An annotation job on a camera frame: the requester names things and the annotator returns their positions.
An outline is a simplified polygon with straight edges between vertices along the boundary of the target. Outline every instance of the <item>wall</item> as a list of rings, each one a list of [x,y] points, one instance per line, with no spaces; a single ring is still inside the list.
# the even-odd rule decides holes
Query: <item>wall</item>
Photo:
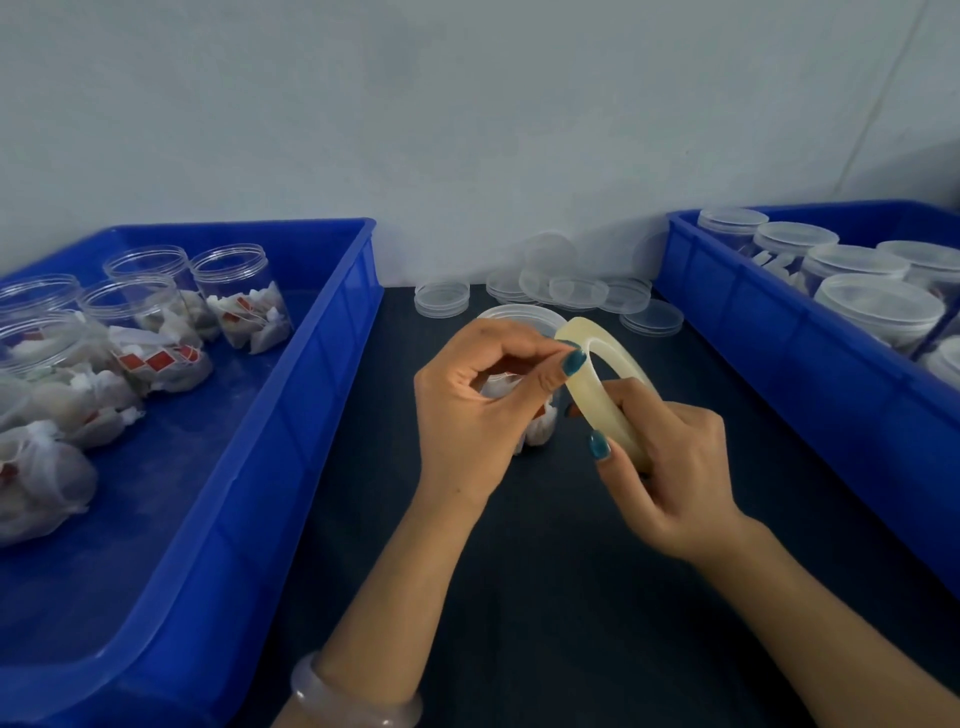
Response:
[[[5,0],[0,268],[115,223],[370,215],[387,284],[544,229],[612,271],[672,208],[955,201],[953,5]]]

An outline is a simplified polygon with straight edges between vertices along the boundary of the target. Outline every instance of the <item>forearm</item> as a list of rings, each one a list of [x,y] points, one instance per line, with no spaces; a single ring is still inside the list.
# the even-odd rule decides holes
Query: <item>forearm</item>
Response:
[[[414,497],[360,591],[314,662],[331,688],[373,705],[416,693],[450,577],[480,510]],[[317,723],[291,701],[276,728]]]
[[[801,567],[763,525],[701,569],[822,728],[956,726],[960,700]]]

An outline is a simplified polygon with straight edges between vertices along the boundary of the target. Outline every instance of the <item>blue bin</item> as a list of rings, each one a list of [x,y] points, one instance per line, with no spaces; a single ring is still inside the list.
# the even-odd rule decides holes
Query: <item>blue bin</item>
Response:
[[[259,243],[296,331],[94,450],[87,514],[0,552],[0,723],[226,722],[261,645],[383,289],[369,219],[119,227],[18,272],[84,285],[123,249]]]
[[[756,209],[848,245],[960,245],[960,215],[916,202]],[[960,597],[960,392],[722,245],[697,214],[668,216],[658,290]]]

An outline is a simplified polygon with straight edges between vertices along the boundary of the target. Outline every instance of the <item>black mat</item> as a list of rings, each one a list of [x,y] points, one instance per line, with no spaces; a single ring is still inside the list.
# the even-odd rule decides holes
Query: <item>black mat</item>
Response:
[[[324,643],[417,484],[412,377],[495,305],[474,286],[442,321],[386,292],[247,700],[270,724],[294,662]],[[644,338],[600,311],[667,399],[727,423],[733,488],[814,575],[960,691],[960,602],[689,326]],[[688,566],[628,531],[583,421],[515,458],[453,576],[421,684],[423,726],[812,725],[736,615]]]

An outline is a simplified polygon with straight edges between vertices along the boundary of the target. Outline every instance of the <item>fingernail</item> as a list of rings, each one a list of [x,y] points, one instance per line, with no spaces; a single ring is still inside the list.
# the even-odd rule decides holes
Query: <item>fingernail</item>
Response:
[[[564,362],[560,365],[567,376],[573,376],[580,371],[587,361],[587,354],[582,349],[575,349],[564,357]]]
[[[610,455],[610,443],[598,429],[590,433],[590,454],[593,455],[594,460],[603,460]]]

